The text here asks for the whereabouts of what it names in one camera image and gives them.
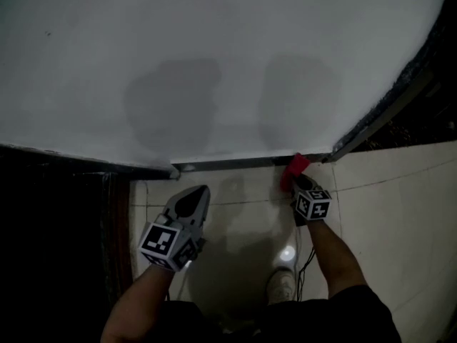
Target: red cloth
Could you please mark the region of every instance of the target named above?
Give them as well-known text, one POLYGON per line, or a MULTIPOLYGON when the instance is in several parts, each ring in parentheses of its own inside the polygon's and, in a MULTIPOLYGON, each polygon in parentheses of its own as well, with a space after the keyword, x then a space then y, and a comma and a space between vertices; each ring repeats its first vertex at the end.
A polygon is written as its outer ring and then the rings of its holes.
POLYGON ((301 154, 295 154, 291 163, 284 169, 279 186, 283 192, 292 190, 292 179, 298 177, 311 162, 301 154))

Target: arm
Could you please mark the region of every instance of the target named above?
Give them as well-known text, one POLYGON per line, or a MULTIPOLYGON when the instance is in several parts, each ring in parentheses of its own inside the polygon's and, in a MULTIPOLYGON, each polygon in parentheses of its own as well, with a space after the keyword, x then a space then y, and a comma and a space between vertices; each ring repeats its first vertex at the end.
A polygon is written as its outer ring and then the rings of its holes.
POLYGON ((106 322, 102 343, 139 340, 154 327, 174 272, 150 266, 121 296, 106 322))
POLYGON ((322 220, 307 222, 316 256, 328 285, 328 298, 348 287, 366 285, 357 259, 322 220))

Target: black and white cube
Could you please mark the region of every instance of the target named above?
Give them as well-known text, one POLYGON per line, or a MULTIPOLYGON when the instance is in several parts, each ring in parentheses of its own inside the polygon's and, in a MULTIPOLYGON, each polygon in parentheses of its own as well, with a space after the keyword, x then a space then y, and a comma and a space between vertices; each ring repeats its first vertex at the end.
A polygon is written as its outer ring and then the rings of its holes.
POLYGON ((325 219, 330 209, 331 197, 328 191, 300 191, 295 210, 306 220, 325 219))
POLYGON ((179 272, 195 256, 196 245, 189 231, 179 224, 176 228, 160 224, 160 217, 156 222, 146 224, 139 251, 152 264, 179 272))

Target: cable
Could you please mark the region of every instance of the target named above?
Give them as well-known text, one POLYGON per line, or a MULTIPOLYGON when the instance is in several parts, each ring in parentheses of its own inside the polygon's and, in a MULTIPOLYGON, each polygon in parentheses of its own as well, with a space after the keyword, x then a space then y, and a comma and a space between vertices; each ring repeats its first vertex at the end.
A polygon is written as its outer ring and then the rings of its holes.
POLYGON ((316 251, 313 249, 311 250, 311 253, 309 254, 308 260, 306 261, 305 265, 303 266, 302 269, 300 269, 300 272, 298 273, 298 285, 297 285, 297 301, 301 301, 301 295, 303 294, 303 284, 305 283, 305 269, 307 266, 312 262, 314 256, 316 255, 316 251))

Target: foot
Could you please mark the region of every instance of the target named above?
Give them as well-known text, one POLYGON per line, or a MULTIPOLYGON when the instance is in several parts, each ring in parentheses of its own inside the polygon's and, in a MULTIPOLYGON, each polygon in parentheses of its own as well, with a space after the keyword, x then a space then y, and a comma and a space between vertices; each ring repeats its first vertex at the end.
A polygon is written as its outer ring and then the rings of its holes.
POLYGON ((292 301, 295 294, 295 278, 293 272, 287 268, 278 268, 266 284, 268 305, 292 301))

